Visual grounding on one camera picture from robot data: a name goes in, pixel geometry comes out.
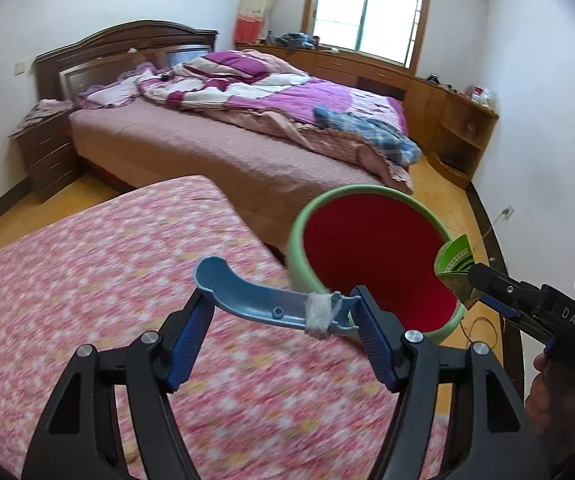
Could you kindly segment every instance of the white tape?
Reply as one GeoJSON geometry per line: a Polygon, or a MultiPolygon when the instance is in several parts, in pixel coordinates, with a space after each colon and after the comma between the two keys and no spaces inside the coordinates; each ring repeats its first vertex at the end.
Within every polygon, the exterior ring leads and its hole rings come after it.
{"type": "Polygon", "coordinates": [[[312,292],[305,303],[305,333],[317,339],[329,339],[330,324],[341,309],[341,301],[332,305],[332,294],[312,292]]]}

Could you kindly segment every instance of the blue plaid clothing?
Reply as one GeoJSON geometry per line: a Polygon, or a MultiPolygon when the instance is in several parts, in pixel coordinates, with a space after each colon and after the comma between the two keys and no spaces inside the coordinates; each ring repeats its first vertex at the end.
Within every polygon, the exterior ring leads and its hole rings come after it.
{"type": "Polygon", "coordinates": [[[352,112],[340,114],[320,105],[312,108],[312,112],[314,113],[314,121],[319,128],[333,128],[343,132],[360,134],[398,166],[407,168],[421,158],[421,149],[416,143],[384,121],[359,116],[352,112]]]}

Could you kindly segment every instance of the broken blue plastic handle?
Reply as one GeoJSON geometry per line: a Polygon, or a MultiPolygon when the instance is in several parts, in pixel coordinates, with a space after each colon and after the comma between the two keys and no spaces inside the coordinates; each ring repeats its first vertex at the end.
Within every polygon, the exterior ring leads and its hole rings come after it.
{"type": "MultiPolygon", "coordinates": [[[[194,280],[206,298],[234,316],[305,330],[308,294],[248,282],[240,278],[220,256],[203,258],[194,270],[194,280]]],[[[341,309],[330,324],[330,333],[349,335],[357,332],[358,328],[350,324],[349,311],[360,298],[339,297],[341,309]]]]}

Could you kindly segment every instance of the wooden floor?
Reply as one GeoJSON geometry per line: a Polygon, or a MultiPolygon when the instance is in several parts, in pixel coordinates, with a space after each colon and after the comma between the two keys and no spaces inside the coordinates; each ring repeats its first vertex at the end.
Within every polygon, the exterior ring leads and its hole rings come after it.
{"type": "MultiPolygon", "coordinates": [[[[488,263],[481,234],[465,192],[441,177],[430,167],[425,158],[411,168],[411,174],[415,187],[414,197],[430,208],[452,235],[467,234],[474,249],[476,261],[488,263]]],[[[0,248],[78,211],[110,200],[117,194],[116,191],[88,174],[45,203],[40,203],[37,197],[31,194],[0,218],[0,248]]],[[[494,311],[479,303],[466,314],[462,326],[467,333],[471,330],[472,340],[485,341],[490,346],[494,346],[498,335],[499,340],[494,347],[494,353],[503,362],[501,327],[499,316],[494,311]],[[489,323],[481,321],[477,321],[472,327],[477,317],[489,319],[493,328],[489,323]]],[[[467,340],[463,331],[457,328],[444,344],[465,348],[467,340]]],[[[448,410],[449,397],[450,388],[441,386],[437,412],[445,413],[448,410]]]]}

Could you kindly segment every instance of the bucket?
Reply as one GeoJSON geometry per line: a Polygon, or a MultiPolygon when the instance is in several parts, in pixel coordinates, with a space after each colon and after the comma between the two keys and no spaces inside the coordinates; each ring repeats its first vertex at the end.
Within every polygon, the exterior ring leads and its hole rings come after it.
{"type": "Polygon", "coordinates": [[[434,260],[450,240],[423,204],[383,186],[330,190],[300,212],[287,267],[302,292],[350,294],[365,285],[382,310],[434,343],[449,336],[465,308],[437,278],[434,260]]]}

